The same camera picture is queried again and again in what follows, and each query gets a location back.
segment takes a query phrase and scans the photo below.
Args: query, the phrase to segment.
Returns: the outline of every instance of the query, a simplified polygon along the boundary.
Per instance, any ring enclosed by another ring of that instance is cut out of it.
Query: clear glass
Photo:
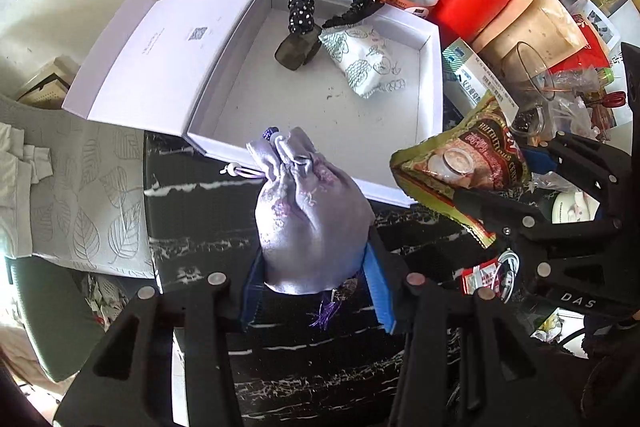
[[[502,83],[518,104],[511,125],[517,136],[540,136],[548,123],[548,102],[555,97],[552,75],[540,54],[526,42],[518,42],[502,60]]]

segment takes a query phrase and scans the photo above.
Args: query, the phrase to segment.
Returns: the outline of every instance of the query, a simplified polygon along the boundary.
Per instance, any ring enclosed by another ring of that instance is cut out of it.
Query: qr code
[[[190,41],[199,41],[201,38],[203,38],[204,34],[206,33],[207,28],[196,28],[194,29],[194,31],[191,33],[191,37],[189,37]]]

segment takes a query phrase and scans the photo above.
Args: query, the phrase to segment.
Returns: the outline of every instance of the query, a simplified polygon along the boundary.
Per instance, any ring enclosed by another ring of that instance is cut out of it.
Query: box lid
[[[84,60],[63,109],[87,120],[183,136],[251,2],[126,0]]]

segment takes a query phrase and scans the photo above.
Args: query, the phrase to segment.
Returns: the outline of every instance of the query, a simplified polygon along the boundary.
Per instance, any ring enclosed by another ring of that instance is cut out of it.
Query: green cushion
[[[11,261],[18,307],[40,365],[62,381],[77,373],[104,336],[69,269],[40,257]]]

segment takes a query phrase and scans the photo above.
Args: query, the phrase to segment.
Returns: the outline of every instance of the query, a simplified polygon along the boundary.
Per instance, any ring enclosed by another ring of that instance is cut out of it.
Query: white gift box
[[[315,0],[316,23],[352,0]],[[436,26],[385,6],[367,23],[402,66],[404,89],[355,94],[321,49],[297,71],[274,58],[288,0],[126,0],[84,60],[63,108],[81,118],[182,136],[212,158],[255,166],[245,144],[300,126],[367,198],[409,206],[389,158],[442,131]]]

